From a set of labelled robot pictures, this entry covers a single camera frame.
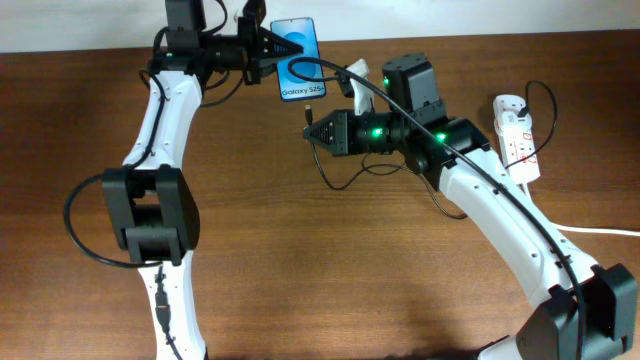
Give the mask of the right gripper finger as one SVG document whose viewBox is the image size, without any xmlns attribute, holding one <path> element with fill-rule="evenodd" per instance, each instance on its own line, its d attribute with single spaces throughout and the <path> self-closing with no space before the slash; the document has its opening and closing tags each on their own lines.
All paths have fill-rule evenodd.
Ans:
<svg viewBox="0 0 640 360">
<path fill-rule="evenodd" d="M 327 128 L 329 132 L 333 134 L 346 134 L 347 133 L 347 110 L 334 110 L 321 120 L 309 125 L 306 129 L 306 133 L 318 132 L 321 129 Z"/>
<path fill-rule="evenodd" d="M 313 133 L 307 132 L 303 137 L 314 145 L 326 150 L 333 156 L 344 156 L 345 146 L 343 139 L 329 132 Z"/>
</svg>

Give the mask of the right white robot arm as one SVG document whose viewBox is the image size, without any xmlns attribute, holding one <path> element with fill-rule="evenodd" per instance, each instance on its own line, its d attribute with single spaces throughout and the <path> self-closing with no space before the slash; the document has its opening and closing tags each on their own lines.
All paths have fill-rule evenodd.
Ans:
<svg viewBox="0 0 640 360">
<path fill-rule="evenodd" d="M 304 131 L 335 156 L 401 153 L 481 230 L 519 281 L 532 315 L 471 359 L 612 359 L 633 346 L 638 285 L 604 268 L 560 233 L 510 178 L 487 137 L 447 114 L 426 56 L 386 62 L 385 112 L 336 110 Z"/>
</svg>

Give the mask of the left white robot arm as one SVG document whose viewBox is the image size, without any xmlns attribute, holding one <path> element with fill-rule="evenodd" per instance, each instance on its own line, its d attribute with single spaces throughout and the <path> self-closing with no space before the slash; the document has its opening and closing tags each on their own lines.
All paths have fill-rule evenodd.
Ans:
<svg viewBox="0 0 640 360">
<path fill-rule="evenodd" d="M 157 358 L 205 359 L 192 287 L 200 216 L 182 172 L 191 123 L 213 73 L 238 71 L 241 84 L 255 85 L 302 48 L 262 27 L 263 0 L 244 5 L 234 35 L 208 28 L 200 1 L 167 0 L 165 9 L 142 73 L 149 101 L 138 137 L 101 185 L 117 244 L 129 255 L 124 265 L 139 272 L 149 297 Z"/>
</svg>

